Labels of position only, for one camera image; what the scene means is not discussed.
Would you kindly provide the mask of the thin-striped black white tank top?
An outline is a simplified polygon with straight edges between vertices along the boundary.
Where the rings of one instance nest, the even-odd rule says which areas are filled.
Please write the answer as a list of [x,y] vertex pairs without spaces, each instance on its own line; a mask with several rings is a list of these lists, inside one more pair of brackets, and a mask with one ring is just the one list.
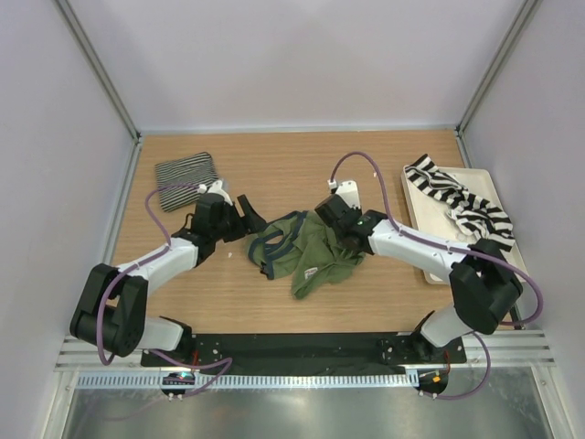
[[218,180],[213,158],[208,152],[158,163],[154,166],[156,185],[159,188],[159,204],[168,213],[195,203],[197,189],[207,187]]

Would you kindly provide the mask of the green tank top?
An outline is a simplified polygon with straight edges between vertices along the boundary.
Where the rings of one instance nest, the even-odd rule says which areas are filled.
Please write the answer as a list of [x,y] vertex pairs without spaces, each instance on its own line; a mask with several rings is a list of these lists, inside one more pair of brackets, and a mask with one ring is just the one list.
[[291,278],[291,295],[302,300],[324,284],[340,284],[365,259],[344,248],[312,211],[292,211],[249,236],[245,253],[268,280]]

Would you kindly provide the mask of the wide-striped black white tank top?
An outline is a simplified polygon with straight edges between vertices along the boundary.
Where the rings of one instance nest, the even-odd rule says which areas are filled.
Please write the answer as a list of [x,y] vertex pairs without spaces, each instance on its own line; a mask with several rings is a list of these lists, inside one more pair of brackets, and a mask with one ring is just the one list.
[[405,174],[421,193],[445,204],[447,217],[465,236],[494,241],[503,252],[516,244],[507,213],[489,199],[473,193],[453,175],[441,171],[424,154],[405,167]]

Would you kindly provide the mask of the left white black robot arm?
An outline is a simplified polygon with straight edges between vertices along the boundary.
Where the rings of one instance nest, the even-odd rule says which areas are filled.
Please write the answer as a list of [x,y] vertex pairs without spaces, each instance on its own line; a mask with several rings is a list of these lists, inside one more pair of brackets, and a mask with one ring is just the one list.
[[161,350],[173,365],[192,359],[191,327],[170,318],[146,315],[147,299],[158,288],[204,262],[218,241],[231,242],[264,230],[267,222],[244,195],[241,209],[225,195],[207,193],[184,226],[143,258],[89,273],[69,324],[70,334],[118,357],[136,349]]

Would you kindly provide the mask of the right aluminium corner post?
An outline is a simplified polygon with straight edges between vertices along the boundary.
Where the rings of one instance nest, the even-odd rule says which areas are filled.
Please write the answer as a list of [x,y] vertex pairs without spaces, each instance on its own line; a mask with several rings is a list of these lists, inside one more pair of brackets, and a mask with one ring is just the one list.
[[540,5],[540,0],[525,0],[521,3],[511,24],[504,33],[487,69],[485,70],[483,77],[480,79],[471,100],[466,106],[461,120],[455,128],[455,132],[459,138],[463,138],[466,129],[470,126],[474,116],[482,105],[484,98],[494,86],[496,79],[514,52],[517,43]]

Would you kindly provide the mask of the white plastic tray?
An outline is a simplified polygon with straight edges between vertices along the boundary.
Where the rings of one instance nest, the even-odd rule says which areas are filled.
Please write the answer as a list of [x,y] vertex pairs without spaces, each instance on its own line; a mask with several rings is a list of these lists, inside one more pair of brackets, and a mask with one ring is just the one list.
[[493,180],[484,169],[441,166],[438,171],[449,175],[472,199],[470,207],[450,207],[439,195],[422,184],[421,174],[404,166],[401,181],[412,227],[447,241],[474,244],[488,238],[499,245],[508,263],[525,271],[526,265],[516,243],[511,219],[507,216],[495,190]]

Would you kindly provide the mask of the left aluminium corner post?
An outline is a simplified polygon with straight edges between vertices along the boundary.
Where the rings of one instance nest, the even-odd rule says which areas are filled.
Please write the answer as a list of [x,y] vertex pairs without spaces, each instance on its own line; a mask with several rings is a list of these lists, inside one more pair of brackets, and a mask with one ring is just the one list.
[[105,69],[105,66],[101,62],[101,58],[93,46],[90,37],[85,31],[84,26],[78,18],[74,8],[68,0],[55,0],[53,1],[53,4],[57,8],[70,34],[80,48],[80,51],[89,64],[95,79],[100,84],[106,97],[110,101],[112,108],[120,118],[125,130],[128,132],[133,142],[138,144],[141,140],[140,131],[136,127],[132,116],[123,103],[122,97],[113,84],[110,75]]

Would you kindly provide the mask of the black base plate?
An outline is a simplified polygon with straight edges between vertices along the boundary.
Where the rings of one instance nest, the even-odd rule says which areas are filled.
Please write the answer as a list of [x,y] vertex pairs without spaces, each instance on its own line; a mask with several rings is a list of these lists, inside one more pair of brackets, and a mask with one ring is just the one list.
[[311,360],[348,359],[384,365],[463,364],[463,340],[436,348],[409,332],[198,334],[184,337],[165,353],[187,365],[210,364],[225,357],[238,365],[252,360],[282,360],[286,366]]

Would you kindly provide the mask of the aluminium corner post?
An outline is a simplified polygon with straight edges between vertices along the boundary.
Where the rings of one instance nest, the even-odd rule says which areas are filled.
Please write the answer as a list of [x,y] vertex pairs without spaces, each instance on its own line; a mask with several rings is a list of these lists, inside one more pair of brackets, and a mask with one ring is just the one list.
[[110,101],[112,108],[120,118],[125,130],[128,132],[133,142],[138,144],[141,140],[140,131],[136,127],[132,116],[123,103],[122,97],[113,84],[110,75],[105,69],[105,66],[101,62],[101,58],[93,46],[90,37],[85,31],[84,26],[78,18],[74,8],[68,0],[55,0],[53,1],[53,4],[57,8],[70,34],[80,48],[80,51],[89,64],[95,79],[100,84],[106,97]]
[[517,43],[540,5],[540,0],[525,0],[521,3],[511,24],[504,33],[487,69],[485,70],[483,77],[480,79],[471,100],[466,106],[461,120],[455,128],[455,132],[459,138],[463,138],[466,129],[470,126],[474,116],[482,105],[484,98],[494,86],[496,79],[514,52]]

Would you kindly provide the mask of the aluminium frame rail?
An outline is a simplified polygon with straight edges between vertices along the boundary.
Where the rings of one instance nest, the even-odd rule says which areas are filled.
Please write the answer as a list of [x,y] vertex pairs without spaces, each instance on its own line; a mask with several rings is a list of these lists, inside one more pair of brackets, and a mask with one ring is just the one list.
[[187,330],[174,346],[154,337],[125,341],[111,365],[118,369],[164,368],[177,362],[202,366],[225,358],[232,360],[235,375],[316,376],[376,375],[397,367],[458,367],[485,359],[498,367],[549,364],[553,355],[537,330],[466,335],[439,348],[408,332],[196,335]]

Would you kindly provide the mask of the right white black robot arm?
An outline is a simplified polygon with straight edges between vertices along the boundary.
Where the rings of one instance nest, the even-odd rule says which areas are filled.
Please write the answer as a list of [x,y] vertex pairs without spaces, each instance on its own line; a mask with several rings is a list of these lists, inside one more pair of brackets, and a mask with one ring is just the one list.
[[468,246],[432,238],[394,224],[382,212],[352,208],[336,194],[315,212],[348,250],[396,258],[451,287],[452,303],[424,317],[413,332],[411,348],[421,361],[434,361],[446,345],[470,332],[493,334],[523,292],[492,241]]

